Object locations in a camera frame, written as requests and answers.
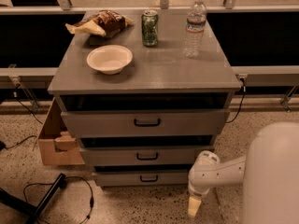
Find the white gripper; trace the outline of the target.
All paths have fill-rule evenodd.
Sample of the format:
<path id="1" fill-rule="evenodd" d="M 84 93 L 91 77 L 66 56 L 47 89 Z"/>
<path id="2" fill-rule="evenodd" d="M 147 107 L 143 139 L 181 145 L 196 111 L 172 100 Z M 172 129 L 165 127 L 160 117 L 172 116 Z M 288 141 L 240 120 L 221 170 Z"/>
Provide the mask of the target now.
<path id="1" fill-rule="evenodd" d="M 207 196 L 211 186 L 208 181 L 211 180 L 209 166 L 220 163 L 220 158 L 213 152 L 204 150 L 195 160 L 188 174 L 188 191 L 190 193 L 188 202 L 188 216 L 195 217 L 202 199 Z"/>

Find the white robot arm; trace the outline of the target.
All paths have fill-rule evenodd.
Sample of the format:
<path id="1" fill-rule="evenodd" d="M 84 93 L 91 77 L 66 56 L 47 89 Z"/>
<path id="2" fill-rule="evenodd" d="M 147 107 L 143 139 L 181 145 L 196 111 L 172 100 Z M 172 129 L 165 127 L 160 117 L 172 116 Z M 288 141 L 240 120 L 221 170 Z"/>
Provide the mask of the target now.
<path id="1" fill-rule="evenodd" d="M 189 217 L 196 216 L 210 189 L 241 184 L 242 224 L 299 224 L 299 124 L 262 128 L 247 154 L 230 161 L 204 150 L 188 179 Z"/>

